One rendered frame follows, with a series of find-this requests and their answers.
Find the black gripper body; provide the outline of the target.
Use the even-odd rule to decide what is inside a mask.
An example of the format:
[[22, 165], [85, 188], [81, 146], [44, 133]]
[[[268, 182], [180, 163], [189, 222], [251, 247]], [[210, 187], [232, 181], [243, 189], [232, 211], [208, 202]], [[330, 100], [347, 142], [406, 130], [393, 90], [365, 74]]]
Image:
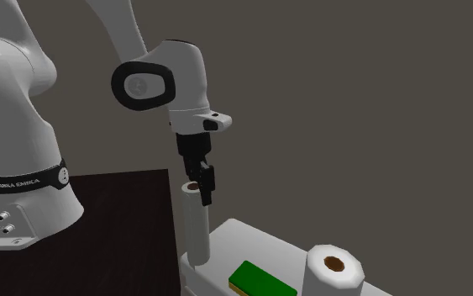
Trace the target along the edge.
[[211, 151], [211, 135], [208, 132], [194, 135], [176, 134], [178, 153], [184, 161], [206, 162], [206, 155]]

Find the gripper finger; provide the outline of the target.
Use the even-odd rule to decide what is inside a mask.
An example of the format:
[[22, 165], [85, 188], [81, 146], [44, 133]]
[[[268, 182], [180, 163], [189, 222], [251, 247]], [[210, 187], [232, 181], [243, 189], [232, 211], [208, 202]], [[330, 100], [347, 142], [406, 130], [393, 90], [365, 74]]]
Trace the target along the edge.
[[200, 179], [200, 161], [190, 158], [184, 158], [183, 162], [186, 175], [189, 180], [197, 182]]
[[212, 203], [212, 192], [215, 190], [214, 167], [205, 161], [200, 162], [197, 183], [199, 186], [203, 206]]

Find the tall white paper roll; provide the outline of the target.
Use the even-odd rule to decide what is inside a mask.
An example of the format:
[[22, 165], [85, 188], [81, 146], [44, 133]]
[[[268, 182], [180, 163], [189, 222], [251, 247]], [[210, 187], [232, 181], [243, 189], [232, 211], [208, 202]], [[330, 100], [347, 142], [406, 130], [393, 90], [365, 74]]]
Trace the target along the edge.
[[202, 204], [197, 182], [187, 182], [181, 190], [187, 260], [192, 267], [197, 267], [210, 258], [208, 206]]

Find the white toilet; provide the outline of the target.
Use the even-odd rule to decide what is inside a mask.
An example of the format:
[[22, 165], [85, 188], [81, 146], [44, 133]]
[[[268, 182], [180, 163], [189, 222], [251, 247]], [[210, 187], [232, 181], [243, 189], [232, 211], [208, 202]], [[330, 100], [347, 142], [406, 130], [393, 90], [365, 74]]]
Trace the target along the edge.
[[[187, 254], [181, 256], [184, 289], [191, 296], [239, 296], [229, 288], [228, 278], [243, 262], [249, 261], [302, 294], [307, 251], [237, 219], [223, 222], [210, 233], [210, 258], [192, 267]], [[391, 296], [364, 281], [360, 296]]]

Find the dark robot stand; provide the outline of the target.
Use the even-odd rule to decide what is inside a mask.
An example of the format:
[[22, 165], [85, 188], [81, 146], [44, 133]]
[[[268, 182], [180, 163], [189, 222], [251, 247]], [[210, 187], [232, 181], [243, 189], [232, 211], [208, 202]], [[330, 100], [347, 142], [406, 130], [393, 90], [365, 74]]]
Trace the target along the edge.
[[68, 229], [0, 251], [0, 296], [180, 296], [166, 170], [77, 176]]

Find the green sponge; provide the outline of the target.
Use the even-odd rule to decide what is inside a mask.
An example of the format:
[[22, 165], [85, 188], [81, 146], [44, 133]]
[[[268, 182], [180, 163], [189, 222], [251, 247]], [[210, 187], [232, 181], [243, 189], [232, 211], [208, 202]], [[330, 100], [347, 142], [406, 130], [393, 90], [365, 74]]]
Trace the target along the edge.
[[229, 276], [228, 285], [239, 296], [297, 296], [298, 292], [249, 261], [243, 261]]

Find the wide white paper roll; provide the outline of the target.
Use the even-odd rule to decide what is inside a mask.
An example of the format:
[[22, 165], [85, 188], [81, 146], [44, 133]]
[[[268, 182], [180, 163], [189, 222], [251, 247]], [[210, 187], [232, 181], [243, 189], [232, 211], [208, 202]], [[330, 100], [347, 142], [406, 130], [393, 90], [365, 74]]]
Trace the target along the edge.
[[333, 245], [307, 252], [301, 296], [360, 296], [365, 274], [359, 260]]

